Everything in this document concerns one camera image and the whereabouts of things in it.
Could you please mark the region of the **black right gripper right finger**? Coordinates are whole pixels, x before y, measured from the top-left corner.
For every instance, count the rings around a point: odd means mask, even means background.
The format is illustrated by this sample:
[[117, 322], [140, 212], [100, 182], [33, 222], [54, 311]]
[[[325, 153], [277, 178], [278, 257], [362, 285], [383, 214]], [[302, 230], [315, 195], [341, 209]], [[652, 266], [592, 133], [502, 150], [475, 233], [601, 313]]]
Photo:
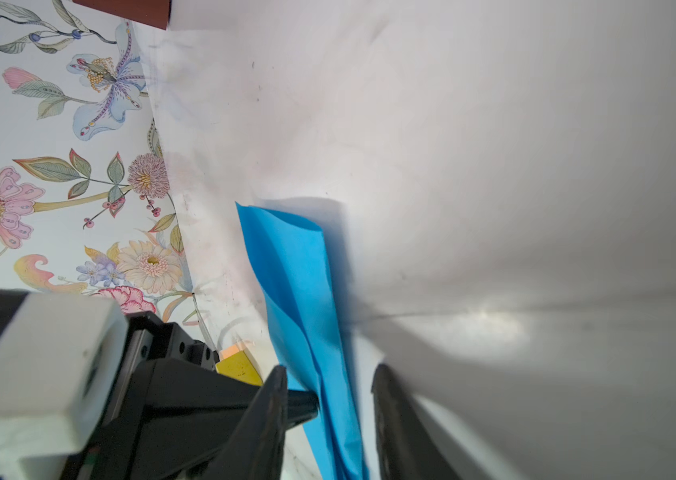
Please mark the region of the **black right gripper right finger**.
[[381, 478], [459, 479], [432, 441], [410, 396], [388, 365], [377, 366], [371, 391]]

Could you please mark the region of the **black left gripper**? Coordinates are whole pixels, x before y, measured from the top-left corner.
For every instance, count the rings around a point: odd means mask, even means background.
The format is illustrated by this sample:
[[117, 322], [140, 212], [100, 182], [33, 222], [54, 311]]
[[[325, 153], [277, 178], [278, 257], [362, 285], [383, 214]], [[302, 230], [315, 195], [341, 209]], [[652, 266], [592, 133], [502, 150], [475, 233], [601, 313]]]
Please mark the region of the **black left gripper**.
[[214, 353], [151, 312], [130, 314], [103, 417], [64, 479], [277, 479], [288, 430], [316, 418], [318, 397], [284, 367], [253, 386], [218, 374]]

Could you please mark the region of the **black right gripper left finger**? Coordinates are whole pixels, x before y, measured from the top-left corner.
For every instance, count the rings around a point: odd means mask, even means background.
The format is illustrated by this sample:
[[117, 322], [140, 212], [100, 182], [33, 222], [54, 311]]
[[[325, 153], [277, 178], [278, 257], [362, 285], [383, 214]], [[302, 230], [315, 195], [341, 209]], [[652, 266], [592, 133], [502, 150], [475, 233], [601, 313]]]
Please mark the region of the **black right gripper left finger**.
[[286, 369], [276, 366], [245, 410], [203, 479], [277, 480], [281, 477], [288, 413]]

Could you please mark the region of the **blue square paper sheet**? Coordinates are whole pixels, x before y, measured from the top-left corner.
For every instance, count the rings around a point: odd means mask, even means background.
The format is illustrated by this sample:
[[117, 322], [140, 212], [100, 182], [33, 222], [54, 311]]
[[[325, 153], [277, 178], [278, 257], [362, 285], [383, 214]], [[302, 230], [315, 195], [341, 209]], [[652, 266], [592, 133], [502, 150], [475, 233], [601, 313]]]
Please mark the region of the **blue square paper sheet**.
[[278, 360], [289, 379], [319, 401], [319, 413], [306, 423], [305, 433], [320, 474], [363, 479], [362, 434], [324, 232], [287, 212], [238, 206], [237, 214]]

